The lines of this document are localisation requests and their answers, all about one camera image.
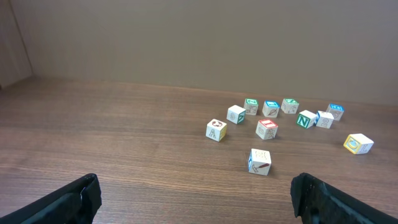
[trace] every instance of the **wooden table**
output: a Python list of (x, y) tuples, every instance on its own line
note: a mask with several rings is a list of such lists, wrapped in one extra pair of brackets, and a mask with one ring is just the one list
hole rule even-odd
[[(308, 172), (398, 218), (398, 107), (341, 103), (331, 129), (303, 129), (279, 112), (277, 137), (255, 134), (263, 116), (226, 120), (245, 98), (282, 97), (111, 82), (30, 78), (0, 92), (0, 217), (94, 172), (103, 205), (95, 223), (301, 223), (290, 182)], [(296, 98), (302, 110), (329, 101)], [(205, 137), (213, 118), (221, 141)], [(343, 147), (348, 134), (375, 144)], [(250, 174), (251, 148), (271, 152), (268, 176)]]

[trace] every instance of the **white cube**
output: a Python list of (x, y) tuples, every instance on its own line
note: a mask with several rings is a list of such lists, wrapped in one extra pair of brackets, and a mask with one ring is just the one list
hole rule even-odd
[(278, 116), (279, 108), (280, 106), (276, 101), (266, 100), (262, 107), (262, 113), (268, 118), (276, 118)]
[(317, 112), (317, 118), (315, 118), (314, 124), (317, 127), (321, 128), (330, 128), (332, 122), (333, 122), (333, 115), (328, 112), (324, 111), (318, 111)]
[(246, 109), (246, 114), (256, 115), (259, 108), (259, 102), (255, 99), (245, 99), (243, 108)]
[(373, 141), (363, 134), (350, 134), (343, 145), (353, 154), (364, 154), (371, 150)]
[(296, 124), (303, 128), (309, 128), (313, 126), (316, 118), (317, 115), (315, 113), (307, 110), (301, 111), (297, 116)]
[(269, 119), (263, 119), (259, 120), (257, 123), (256, 134), (263, 140), (273, 139), (275, 138), (277, 130), (278, 125), (275, 122)]
[(334, 121), (339, 121), (343, 116), (344, 108), (343, 106), (334, 105), (333, 103), (330, 103), (328, 109), (326, 109), (326, 112), (329, 112), (333, 115)]
[(299, 103), (294, 99), (284, 99), (282, 102), (282, 111), (287, 114), (295, 114), (299, 108)]
[(206, 128), (206, 136), (214, 141), (220, 141), (226, 134), (226, 123), (212, 119)]
[(228, 108), (226, 119), (232, 123), (239, 124), (244, 120), (244, 114), (246, 110), (240, 106), (232, 106)]
[(252, 174), (268, 175), (271, 168), (271, 155), (269, 151), (251, 149), (248, 168)]

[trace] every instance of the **cube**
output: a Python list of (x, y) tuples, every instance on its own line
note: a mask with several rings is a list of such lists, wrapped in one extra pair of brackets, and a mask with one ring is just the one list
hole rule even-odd
[(278, 116), (279, 108), (280, 106), (276, 101), (266, 100), (262, 107), (262, 113), (268, 118), (276, 118)]
[(271, 168), (271, 155), (269, 151), (251, 149), (248, 168), (252, 174), (268, 175)]
[(246, 114), (256, 115), (259, 108), (259, 102), (255, 99), (245, 99), (243, 108), (246, 109)]
[(295, 114), (299, 108), (299, 103), (294, 99), (284, 99), (282, 102), (282, 111), (287, 114)]
[(239, 124), (244, 120), (246, 110), (240, 106), (232, 106), (228, 108), (226, 119), (232, 123)]
[(296, 124), (303, 128), (309, 128), (313, 126), (315, 118), (317, 118), (315, 113), (309, 112), (307, 110), (301, 111), (297, 116)]
[(331, 113), (335, 121), (339, 121), (343, 116), (344, 108), (343, 106), (334, 105), (333, 103), (330, 103), (328, 109), (326, 109), (326, 112)]
[(206, 136), (214, 141), (220, 141), (226, 134), (226, 123), (212, 119), (206, 128)]
[(278, 125), (269, 119), (259, 120), (257, 123), (256, 134), (260, 136), (261, 139), (273, 139), (275, 138), (276, 131), (278, 130)]
[(350, 134), (343, 145), (353, 154), (364, 154), (371, 150), (373, 141), (363, 134)]
[(333, 115), (328, 112), (324, 111), (318, 111), (317, 112), (317, 118), (315, 118), (314, 124), (317, 127), (321, 128), (330, 128), (332, 122), (333, 122)]

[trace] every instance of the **brown wall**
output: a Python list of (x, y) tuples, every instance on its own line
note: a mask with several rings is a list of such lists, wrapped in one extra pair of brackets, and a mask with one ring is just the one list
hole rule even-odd
[(11, 85), (32, 75), (9, 0), (0, 0), (0, 85)]
[(12, 4), (39, 76), (398, 105), (396, 0)]

